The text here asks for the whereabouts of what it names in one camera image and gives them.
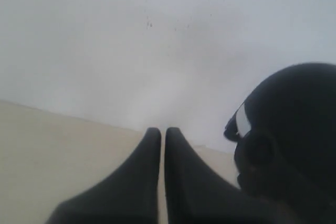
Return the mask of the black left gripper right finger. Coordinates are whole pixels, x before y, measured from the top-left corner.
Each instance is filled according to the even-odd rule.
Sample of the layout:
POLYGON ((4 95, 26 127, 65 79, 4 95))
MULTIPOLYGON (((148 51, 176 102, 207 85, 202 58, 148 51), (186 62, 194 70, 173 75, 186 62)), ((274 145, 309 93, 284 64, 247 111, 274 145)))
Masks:
POLYGON ((215 173, 176 127, 166 130, 164 179, 169 223, 283 223, 275 207, 215 173))

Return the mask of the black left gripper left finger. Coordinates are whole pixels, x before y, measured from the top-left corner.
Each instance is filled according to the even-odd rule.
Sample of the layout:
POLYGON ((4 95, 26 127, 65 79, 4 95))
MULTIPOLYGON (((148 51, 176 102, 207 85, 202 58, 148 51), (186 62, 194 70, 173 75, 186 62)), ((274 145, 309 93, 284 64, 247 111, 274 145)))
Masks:
POLYGON ((60 203, 47 223, 158 223, 160 157, 161 133, 151 127, 112 174, 60 203))

